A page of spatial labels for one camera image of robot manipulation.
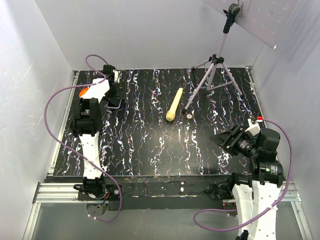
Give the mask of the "purple cased smartphone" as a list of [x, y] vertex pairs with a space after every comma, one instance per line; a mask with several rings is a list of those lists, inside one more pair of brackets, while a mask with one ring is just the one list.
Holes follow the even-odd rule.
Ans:
[[122, 105], [122, 100], [116, 100], [115, 102], [108, 101], [106, 107], [111, 110], [118, 110]]

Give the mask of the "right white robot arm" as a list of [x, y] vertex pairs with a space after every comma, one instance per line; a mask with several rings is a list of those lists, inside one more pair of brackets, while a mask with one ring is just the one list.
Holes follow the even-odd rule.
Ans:
[[235, 199], [239, 240], [276, 239], [277, 203], [285, 180], [283, 166], [277, 161], [280, 134], [254, 124], [238, 124], [210, 139], [232, 156], [249, 159], [250, 176], [233, 173], [226, 186], [227, 195]]

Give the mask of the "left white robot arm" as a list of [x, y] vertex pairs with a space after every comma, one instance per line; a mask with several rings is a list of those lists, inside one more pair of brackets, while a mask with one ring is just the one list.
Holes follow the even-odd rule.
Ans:
[[94, 165], [84, 161], [83, 182], [74, 188], [95, 200], [107, 196], [103, 173], [97, 169], [101, 167], [99, 157], [99, 135], [103, 128], [101, 102], [106, 102], [108, 109], [117, 110], [125, 100], [124, 83], [120, 80], [120, 73], [114, 66], [105, 64], [103, 75], [92, 80], [93, 85], [84, 87], [78, 99], [71, 104], [73, 135], [80, 139], [82, 154]]

